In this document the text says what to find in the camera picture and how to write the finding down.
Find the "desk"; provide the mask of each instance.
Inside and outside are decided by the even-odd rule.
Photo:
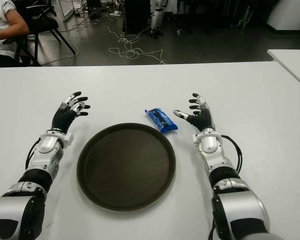
[[[300,50],[269,49],[267,53],[300,82]]]
[[[195,92],[208,101],[217,130],[241,147],[240,176],[265,204],[271,232],[300,240],[300,84],[277,62],[0,69],[0,194],[23,174],[29,148],[50,128],[60,102],[79,90],[89,96],[91,109],[69,129],[74,141],[46,203],[47,216],[55,213],[53,224],[45,222],[38,239],[206,239],[212,190],[192,143],[197,131],[173,115],[175,109],[190,112]],[[137,212],[93,205],[77,183],[84,145],[114,124],[154,127],[144,110],[157,107],[179,127],[166,134],[176,156],[170,189]],[[224,150],[236,165],[236,151],[226,140]],[[53,199],[55,192],[60,194]]]

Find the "brown tray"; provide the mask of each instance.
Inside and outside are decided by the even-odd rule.
[[[123,123],[102,130],[85,145],[77,178],[93,203],[128,212],[158,200],[175,169],[175,153],[165,136],[147,125]]]

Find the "black glove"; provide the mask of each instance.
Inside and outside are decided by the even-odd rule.
[[[204,129],[215,129],[210,109],[204,98],[196,93],[193,93],[192,96],[196,99],[190,99],[189,103],[198,105],[192,105],[189,108],[198,109],[200,111],[194,111],[194,115],[189,115],[179,110],[174,110],[173,113],[179,118],[185,119],[187,122],[191,123],[198,128],[200,132]]]
[[[51,129],[59,129],[62,133],[66,134],[76,117],[88,115],[87,112],[81,112],[82,109],[90,108],[90,106],[84,102],[88,100],[88,98],[86,96],[76,98],[79,95],[81,95],[80,91],[71,94],[64,100],[54,114]]]

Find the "robotic arm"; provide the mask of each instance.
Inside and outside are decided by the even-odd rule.
[[[197,127],[193,136],[203,159],[213,189],[214,225],[222,240],[282,240],[269,233],[270,222],[266,208],[242,180],[231,161],[225,157],[222,136],[216,131],[210,109],[204,98],[196,93],[189,102],[194,115],[175,110],[174,114]]]
[[[0,197],[0,239],[34,240],[42,231],[45,201],[51,184],[57,176],[63,149],[73,141],[68,129],[78,116],[86,116],[89,109],[75,92],[67,97],[56,111],[50,130],[40,135],[33,145],[33,153],[25,164],[25,173],[20,180]]]

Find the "plastic wrapper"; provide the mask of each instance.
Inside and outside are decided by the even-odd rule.
[[[144,111],[154,121],[162,134],[178,129],[177,125],[160,108]]]

